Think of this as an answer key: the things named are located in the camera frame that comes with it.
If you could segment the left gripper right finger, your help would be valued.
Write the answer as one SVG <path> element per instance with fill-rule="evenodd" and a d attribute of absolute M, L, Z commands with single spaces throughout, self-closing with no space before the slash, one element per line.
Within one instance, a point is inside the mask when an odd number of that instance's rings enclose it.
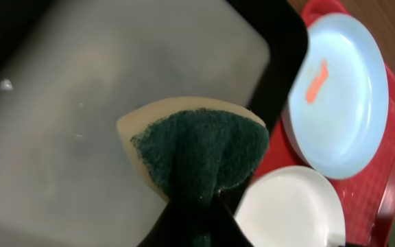
<path fill-rule="evenodd" d="M 211 246 L 252 247 L 219 196 L 211 201 Z"/>

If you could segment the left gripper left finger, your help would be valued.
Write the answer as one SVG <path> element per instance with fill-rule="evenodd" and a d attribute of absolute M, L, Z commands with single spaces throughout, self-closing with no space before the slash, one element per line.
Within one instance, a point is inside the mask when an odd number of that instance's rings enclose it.
<path fill-rule="evenodd" d="M 171 200 L 138 247 L 189 247 L 195 237 L 195 220 L 181 204 Z"/>

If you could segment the white plate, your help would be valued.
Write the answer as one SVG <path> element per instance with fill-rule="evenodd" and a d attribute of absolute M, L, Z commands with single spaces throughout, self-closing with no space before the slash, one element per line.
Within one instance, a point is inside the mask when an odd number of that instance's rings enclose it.
<path fill-rule="evenodd" d="M 344 246 L 344 212 L 323 175 L 303 166 L 276 169 L 250 185 L 235 219 L 253 246 Z"/>

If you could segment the green yellow sponge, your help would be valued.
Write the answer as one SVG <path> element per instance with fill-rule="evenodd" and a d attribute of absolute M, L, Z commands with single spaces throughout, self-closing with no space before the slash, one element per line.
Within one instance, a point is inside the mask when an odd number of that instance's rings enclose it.
<path fill-rule="evenodd" d="M 269 145 L 248 109 L 205 97 L 173 97 L 122 116 L 117 132 L 131 164 L 164 200 L 205 207 L 243 183 Z"/>

